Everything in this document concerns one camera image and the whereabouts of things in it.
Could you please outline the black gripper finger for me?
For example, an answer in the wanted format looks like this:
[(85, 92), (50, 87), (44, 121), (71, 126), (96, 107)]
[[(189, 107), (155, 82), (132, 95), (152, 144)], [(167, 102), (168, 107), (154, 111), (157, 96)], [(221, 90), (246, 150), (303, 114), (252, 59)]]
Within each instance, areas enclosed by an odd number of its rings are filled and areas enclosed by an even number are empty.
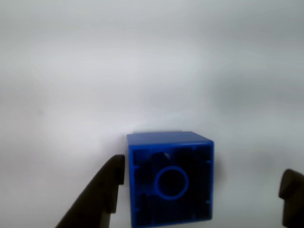
[(303, 228), (304, 175), (292, 169), (285, 170), (278, 196), (284, 201), (282, 225), (286, 228)]
[(124, 184), (125, 156), (115, 155), (96, 173), (58, 228), (108, 228), (116, 212), (118, 189)]

